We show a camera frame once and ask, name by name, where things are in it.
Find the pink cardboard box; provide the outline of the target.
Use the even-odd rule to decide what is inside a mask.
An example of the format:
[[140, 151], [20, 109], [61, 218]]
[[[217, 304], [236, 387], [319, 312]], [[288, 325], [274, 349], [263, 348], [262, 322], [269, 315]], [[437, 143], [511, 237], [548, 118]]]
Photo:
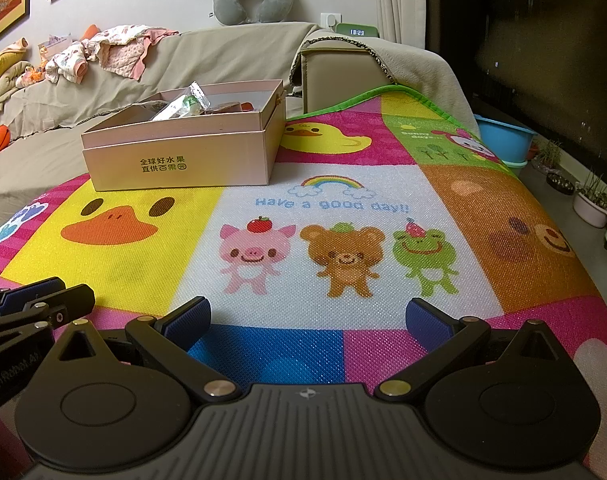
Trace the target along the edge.
[[186, 89], [162, 91], [82, 133], [82, 155], [98, 191], [265, 185], [285, 127], [283, 81], [206, 84], [212, 105], [250, 102], [253, 112], [152, 122]]

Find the hawthorn stick red packet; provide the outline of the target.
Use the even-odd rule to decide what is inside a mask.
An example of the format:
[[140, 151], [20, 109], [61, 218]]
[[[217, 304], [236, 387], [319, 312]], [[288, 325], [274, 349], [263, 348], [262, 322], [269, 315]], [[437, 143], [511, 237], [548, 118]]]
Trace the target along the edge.
[[170, 101], [152, 118], [152, 122], [162, 122], [172, 118], [194, 117], [208, 112], [212, 108], [205, 91], [197, 81]]

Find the brown spiral cookie pack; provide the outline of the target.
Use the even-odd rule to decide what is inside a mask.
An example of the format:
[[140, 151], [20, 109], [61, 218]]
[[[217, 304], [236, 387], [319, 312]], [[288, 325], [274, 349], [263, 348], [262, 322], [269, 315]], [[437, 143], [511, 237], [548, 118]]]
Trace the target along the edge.
[[250, 102], [224, 102], [218, 105], [212, 105], [208, 112], [210, 114], [226, 114], [226, 113], [245, 113], [253, 112], [255, 107]]

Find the colourful cartoon play mat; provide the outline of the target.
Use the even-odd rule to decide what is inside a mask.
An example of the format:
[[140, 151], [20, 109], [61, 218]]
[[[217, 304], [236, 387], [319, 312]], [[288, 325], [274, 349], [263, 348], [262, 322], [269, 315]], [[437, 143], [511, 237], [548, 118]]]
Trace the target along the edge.
[[[95, 306], [0, 407], [0, 478], [607, 479], [607, 305], [523, 182], [415, 90], [285, 122], [265, 185], [52, 188], [0, 226], [0, 288], [46, 278]], [[126, 338], [196, 296], [189, 355], [235, 400], [196, 403]], [[427, 353], [413, 298], [490, 338], [379, 400]]]

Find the beige throw blanket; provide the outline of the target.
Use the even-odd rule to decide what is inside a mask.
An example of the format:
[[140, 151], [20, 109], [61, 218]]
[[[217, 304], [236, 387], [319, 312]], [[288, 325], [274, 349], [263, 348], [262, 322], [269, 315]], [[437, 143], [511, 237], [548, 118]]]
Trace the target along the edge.
[[338, 35], [305, 22], [183, 32], [156, 44], [140, 80], [106, 72], [93, 63], [81, 84], [60, 79], [16, 91], [4, 103], [0, 122], [10, 127], [14, 138], [22, 138], [76, 127], [191, 81], [279, 79], [297, 86], [302, 52], [326, 41], [356, 48], [375, 63], [385, 81], [418, 91], [472, 133], [479, 131], [459, 81], [438, 54], [381, 38]]

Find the white plant pot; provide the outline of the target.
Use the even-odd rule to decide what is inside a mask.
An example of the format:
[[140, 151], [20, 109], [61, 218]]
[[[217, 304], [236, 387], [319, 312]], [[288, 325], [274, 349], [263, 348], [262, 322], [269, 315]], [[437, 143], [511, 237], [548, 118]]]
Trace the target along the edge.
[[607, 209], [591, 202], [582, 192], [576, 192], [573, 210], [581, 220], [593, 228], [603, 229], [607, 225]]

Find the blue plastic basin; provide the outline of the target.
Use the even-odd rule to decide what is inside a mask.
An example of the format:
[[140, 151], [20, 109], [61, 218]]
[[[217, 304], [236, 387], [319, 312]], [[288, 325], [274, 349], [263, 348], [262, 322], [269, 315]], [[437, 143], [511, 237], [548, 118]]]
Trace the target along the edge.
[[505, 162], [524, 162], [527, 159], [535, 132], [500, 120], [474, 115], [483, 144]]

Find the beige sofa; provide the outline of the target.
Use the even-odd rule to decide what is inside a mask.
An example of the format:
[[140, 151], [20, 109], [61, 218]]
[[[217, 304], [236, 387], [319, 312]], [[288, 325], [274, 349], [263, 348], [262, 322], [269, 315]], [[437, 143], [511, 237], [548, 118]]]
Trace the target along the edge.
[[40, 194], [84, 173], [81, 133], [153, 94], [199, 84], [279, 79], [300, 98], [290, 116], [346, 101], [384, 84], [410, 87], [468, 131], [479, 131], [452, 68], [438, 54], [381, 38], [353, 38], [313, 24], [240, 25], [183, 32], [155, 46], [139, 80], [91, 64], [81, 84], [60, 79], [16, 91], [0, 123], [0, 226]]

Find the pink baby clothes pile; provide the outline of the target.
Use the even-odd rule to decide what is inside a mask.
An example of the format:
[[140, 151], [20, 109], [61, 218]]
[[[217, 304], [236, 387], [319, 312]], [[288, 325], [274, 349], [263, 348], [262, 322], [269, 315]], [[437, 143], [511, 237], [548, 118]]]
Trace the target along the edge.
[[148, 50], [176, 30], [148, 25], [119, 25], [101, 30], [88, 39], [74, 41], [46, 62], [44, 78], [56, 84], [61, 78], [81, 84], [90, 63], [120, 77], [140, 80]]

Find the green digital clock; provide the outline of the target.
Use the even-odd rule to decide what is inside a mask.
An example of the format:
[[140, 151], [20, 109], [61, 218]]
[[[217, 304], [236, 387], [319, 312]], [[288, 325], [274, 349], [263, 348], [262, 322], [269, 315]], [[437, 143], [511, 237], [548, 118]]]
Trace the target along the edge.
[[334, 26], [334, 32], [350, 37], [379, 37], [379, 32], [376, 26], [362, 25], [352, 23], [338, 23]]

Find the white wall socket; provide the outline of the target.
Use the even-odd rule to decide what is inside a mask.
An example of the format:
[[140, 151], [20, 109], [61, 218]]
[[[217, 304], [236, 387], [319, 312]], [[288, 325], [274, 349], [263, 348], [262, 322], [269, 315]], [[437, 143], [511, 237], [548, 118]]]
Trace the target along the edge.
[[321, 12], [320, 25], [323, 28], [335, 29], [343, 21], [343, 14], [338, 12]]

